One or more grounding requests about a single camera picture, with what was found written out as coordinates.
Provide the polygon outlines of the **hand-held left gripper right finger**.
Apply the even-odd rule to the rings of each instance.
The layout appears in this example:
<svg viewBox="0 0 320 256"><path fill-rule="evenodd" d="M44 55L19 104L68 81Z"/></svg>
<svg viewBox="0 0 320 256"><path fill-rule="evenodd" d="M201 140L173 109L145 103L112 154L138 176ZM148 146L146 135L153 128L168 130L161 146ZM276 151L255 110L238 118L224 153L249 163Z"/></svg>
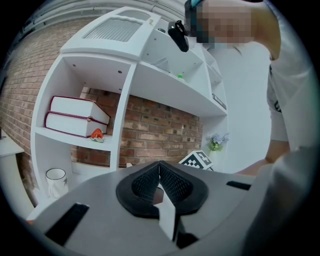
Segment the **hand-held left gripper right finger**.
<svg viewBox="0 0 320 256"><path fill-rule="evenodd" d="M237 213L255 179L161 161L161 184L176 221L166 256L242 256L250 220Z"/></svg>

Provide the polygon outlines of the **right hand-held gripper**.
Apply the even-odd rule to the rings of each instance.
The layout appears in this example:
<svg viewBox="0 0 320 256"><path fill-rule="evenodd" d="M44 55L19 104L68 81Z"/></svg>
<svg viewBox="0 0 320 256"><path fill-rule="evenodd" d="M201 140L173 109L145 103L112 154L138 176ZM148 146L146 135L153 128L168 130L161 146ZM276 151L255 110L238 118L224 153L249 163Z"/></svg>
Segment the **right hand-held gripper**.
<svg viewBox="0 0 320 256"><path fill-rule="evenodd" d="M202 150L194 150L185 156L181 161L181 165L193 167L196 169L208 170L213 166L213 162Z"/></svg>

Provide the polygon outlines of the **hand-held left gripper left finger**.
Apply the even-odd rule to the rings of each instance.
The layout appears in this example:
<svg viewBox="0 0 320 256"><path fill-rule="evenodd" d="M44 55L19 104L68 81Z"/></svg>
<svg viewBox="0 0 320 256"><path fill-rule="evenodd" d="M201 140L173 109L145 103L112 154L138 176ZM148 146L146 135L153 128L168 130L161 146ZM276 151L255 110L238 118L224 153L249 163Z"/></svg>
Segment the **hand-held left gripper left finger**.
<svg viewBox="0 0 320 256"><path fill-rule="evenodd" d="M84 181L39 214L32 225L36 234L49 243L46 232L80 203L89 209L65 245L54 245L59 252L71 256L166 256L177 252L157 219L135 217L117 199L118 183L144 167L134 165Z"/></svg>

